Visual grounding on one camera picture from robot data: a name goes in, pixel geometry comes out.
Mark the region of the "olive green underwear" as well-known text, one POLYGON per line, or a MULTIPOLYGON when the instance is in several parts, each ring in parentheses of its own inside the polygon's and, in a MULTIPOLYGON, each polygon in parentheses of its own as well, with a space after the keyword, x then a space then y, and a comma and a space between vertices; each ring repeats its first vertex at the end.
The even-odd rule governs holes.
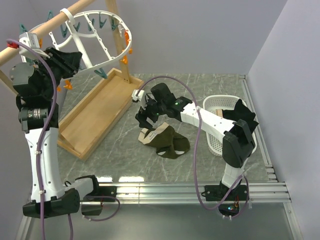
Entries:
POLYGON ((141 129, 138 141, 145 146, 155 148, 158 156, 167 159, 177 159, 191 148, 189 140, 166 122, 157 128, 141 129))

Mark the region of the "white plastic clip hanger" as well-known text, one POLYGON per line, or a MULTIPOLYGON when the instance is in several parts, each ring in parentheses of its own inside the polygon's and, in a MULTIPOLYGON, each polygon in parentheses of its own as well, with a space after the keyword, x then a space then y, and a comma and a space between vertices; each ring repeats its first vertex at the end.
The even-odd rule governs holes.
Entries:
POLYGON ((83 67, 83 70, 78 71, 77 73, 78 76, 94 72, 94 70, 98 70, 99 68, 105 68, 106 66, 111 65, 117 61, 121 62, 121 60, 125 56, 127 57, 127 55, 129 55, 128 51, 130 48, 132 48, 132 33, 128 28, 128 26, 125 24, 125 22, 117 14, 110 11, 105 11, 105 10, 88 10, 88 11, 79 12, 77 14, 72 14, 66 8, 63 8, 60 11, 67 16, 67 20, 62 24, 64 26, 67 25, 68 27, 68 33, 66 35, 66 38, 64 41, 59 43, 56 40, 52 31, 50 31, 48 35, 51 38, 53 47, 59 51, 61 51, 71 42, 74 42, 77 50, 82 53, 82 59, 80 64, 83 67), (113 33, 118 32, 120 35, 120 42, 122 44, 125 44, 125 46, 122 48, 122 50, 120 50, 119 53, 117 53, 117 55, 113 55, 110 53, 107 46, 104 44, 102 37, 99 35, 98 29, 95 28, 95 26, 94 26, 95 30, 93 32, 88 31, 88 20, 92 19, 90 18, 90 16, 92 15, 99 16, 100 12, 102 12, 103 19, 106 17, 106 19, 109 20, 111 23, 111 18, 115 18, 118 20, 118 25, 122 25, 124 28, 122 35, 119 33, 118 27, 116 28, 115 31, 112 31, 113 33), (129 45, 126 45, 125 36, 124 36, 125 31, 128 31, 128 34, 129 34, 129 38, 130 38, 129 45), (83 40, 85 39, 97 41, 96 46, 101 47, 102 53, 105 55, 105 59, 101 63, 98 63, 98 64, 92 63, 87 53, 87 50, 85 49, 85 46, 83 44, 83 40))

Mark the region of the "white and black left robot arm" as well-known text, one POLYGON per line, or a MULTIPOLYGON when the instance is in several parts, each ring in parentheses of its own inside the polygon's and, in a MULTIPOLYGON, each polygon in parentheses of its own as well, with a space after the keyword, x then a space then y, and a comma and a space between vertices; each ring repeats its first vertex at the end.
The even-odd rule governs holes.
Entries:
POLYGON ((10 70, 13 88, 18 93, 18 120, 32 167, 31 197, 22 212, 38 219, 76 213, 84 197, 96 201, 101 195, 95 175, 78 177, 71 185, 63 186, 59 171, 59 105, 54 98, 60 81, 78 73, 82 53, 62 52, 53 47, 45 53, 47 56, 34 64, 21 62, 10 70))

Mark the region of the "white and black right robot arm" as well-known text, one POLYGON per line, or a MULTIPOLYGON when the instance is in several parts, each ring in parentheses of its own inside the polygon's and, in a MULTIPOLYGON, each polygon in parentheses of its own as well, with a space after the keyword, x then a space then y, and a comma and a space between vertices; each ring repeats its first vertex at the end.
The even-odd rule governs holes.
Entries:
POLYGON ((148 122, 156 122, 158 117, 166 115, 169 118, 190 124, 207 134, 214 136, 222 144, 222 158, 226 165, 221 180, 220 194, 226 200, 233 199, 238 194, 237 186, 244 172, 247 159, 256 147, 249 122, 244 119, 231 120, 209 112, 186 97, 175 97, 165 83, 159 83, 151 88, 152 98, 144 90, 134 90, 133 102, 140 103, 140 109, 135 118, 142 128, 150 129, 148 122))

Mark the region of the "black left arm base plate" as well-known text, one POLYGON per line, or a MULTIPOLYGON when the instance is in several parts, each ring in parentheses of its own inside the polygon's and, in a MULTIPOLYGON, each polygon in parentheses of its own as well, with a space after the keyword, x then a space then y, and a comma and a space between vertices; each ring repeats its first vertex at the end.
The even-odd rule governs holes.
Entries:
POLYGON ((115 202, 117 196, 117 187, 111 186, 100 186, 97 196, 101 196, 101 202, 115 202))

